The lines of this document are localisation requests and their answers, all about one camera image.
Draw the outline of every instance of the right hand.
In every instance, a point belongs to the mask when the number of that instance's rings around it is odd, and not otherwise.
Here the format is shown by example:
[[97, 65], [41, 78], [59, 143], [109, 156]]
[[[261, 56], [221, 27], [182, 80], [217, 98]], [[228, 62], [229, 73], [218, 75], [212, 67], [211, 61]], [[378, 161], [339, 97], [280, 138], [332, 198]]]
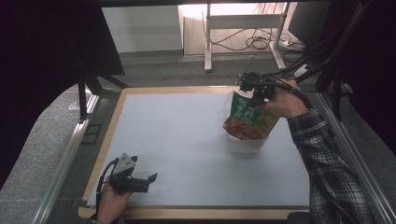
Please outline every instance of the right hand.
[[[288, 83], [295, 89], [300, 90], [296, 81], [287, 81], [284, 79], [282, 79], [282, 81]], [[308, 108], [298, 96], [279, 87], [275, 88], [273, 99], [265, 103], [264, 108], [271, 113], [286, 119], [297, 117], [308, 112]]]

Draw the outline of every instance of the white desk frame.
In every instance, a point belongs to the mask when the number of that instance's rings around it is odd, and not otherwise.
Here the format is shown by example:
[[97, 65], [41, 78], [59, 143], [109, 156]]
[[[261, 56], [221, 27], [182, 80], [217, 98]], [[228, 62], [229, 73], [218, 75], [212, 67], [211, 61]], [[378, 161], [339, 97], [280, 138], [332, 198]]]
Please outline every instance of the white desk frame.
[[205, 71], [212, 71], [212, 42], [211, 30], [220, 29], [256, 29], [277, 28], [276, 38], [269, 43], [279, 70], [286, 69], [286, 65], [279, 54], [278, 43], [282, 35], [287, 18], [290, 2], [286, 2], [281, 14], [264, 15], [210, 15], [210, 4], [207, 4], [206, 13], [206, 43], [205, 43]]

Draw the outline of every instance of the white board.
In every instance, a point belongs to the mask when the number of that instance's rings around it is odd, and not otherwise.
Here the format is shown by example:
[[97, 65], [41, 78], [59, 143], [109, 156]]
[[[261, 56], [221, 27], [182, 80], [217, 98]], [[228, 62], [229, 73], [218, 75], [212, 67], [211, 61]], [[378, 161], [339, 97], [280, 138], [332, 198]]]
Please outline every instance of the white board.
[[[138, 157], [134, 178], [158, 173], [148, 193], [133, 194], [133, 206], [308, 206], [308, 176], [287, 121], [253, 149], [223, 130], [226, 99], [226, 93], [127, 95], [102, 172], [126, 152]], [[93, 191], [88, 206], [94, 205]]]

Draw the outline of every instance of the plaid sleeve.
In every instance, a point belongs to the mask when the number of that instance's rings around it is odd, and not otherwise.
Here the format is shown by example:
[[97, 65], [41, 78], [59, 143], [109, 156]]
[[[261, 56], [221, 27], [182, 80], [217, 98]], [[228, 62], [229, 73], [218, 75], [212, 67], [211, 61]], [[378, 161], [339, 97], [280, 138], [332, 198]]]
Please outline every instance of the plaid sleeve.
[[375, 223], [358, 178], [340, 158], [335, 136], [318, 111], [288, 123], [310, 177], [311, 223]]

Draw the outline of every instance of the person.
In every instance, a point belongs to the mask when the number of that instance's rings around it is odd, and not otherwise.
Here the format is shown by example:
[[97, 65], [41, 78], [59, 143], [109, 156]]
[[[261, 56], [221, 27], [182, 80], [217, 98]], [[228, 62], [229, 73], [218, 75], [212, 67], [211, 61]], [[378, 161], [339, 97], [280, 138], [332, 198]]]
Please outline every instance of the person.
[[[282, 81], [300, 89], [294, 80]], [[375, 223], [358, 177], [340, 157], [335, 135], [319, 112], [308, 109], [300, 98], [280, 88], [264, 108], [287, 119], [292, 140], [300, 151], [310, 178], [309, 223]], [[111, 223], [131, 195], [117, 195], [108, 184], [102, 193], [97, 220]]]

